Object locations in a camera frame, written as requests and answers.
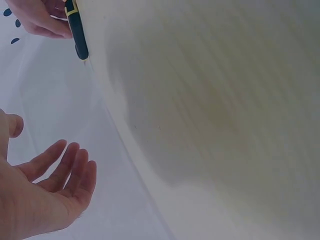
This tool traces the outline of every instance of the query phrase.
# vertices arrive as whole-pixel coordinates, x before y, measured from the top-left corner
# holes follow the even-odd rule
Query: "light wooden surface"
[[[78,0],[90,60],[178,240],[318,240],[319,0]]]

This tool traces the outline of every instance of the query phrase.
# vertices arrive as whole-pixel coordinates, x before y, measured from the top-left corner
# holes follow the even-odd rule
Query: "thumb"
[[[24,128],[24,120],[0,109],[0,157],[7,159],[9,138],[18,137]]]

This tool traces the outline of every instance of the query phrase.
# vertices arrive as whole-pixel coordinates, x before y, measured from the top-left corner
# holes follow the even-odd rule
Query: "dark spot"
[[[10,10],[10,8],[7,8],[4,12],[3,12],[3,16],[8,17],[12,14],[12,11]]]
[[[19,21],[19,19],[15,20],[15,26],[17,28],[19,28],[21,26],[21,22]]]
[[[12,39],[12,41],[11,41],[11,44],[14,44],[14,43],[16,43],[16,42],[18,42],[20,40],[20,38],[14,38],[14,39]]]

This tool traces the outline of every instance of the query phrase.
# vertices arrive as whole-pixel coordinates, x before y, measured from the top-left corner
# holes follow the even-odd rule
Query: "hand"
[[[65,19],[62,0],[6,0],[13,14],[28,33],[54,39],[69,39],[72,34]]]
[[[11,166],[9,137],[19,136],[23,125],[21,117],[0,109],[0,240],[21,240],[68,227],[88,207],[96,185],[96,163],[88,161],[88,152],[77,143],[68,145],[49,178],[32,183],[60,157],[65,140],[30,162]]]

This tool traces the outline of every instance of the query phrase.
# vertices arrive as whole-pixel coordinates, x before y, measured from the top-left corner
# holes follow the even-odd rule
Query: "transparent plastic sheet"
[[[1,10],[6,5],[1,2]],[[0,108],[24,118],[24,131],[9,144],[8,161],[20,164],[58,139],[79,142],[97,161],[91,205],[69,228],[32,239],[173,239],[113,125],[91,73],[72,40],[25,33],[0,21]],[[21,39],[10,44],[13,36]],[[48,177],[52,168],[43,176]]]

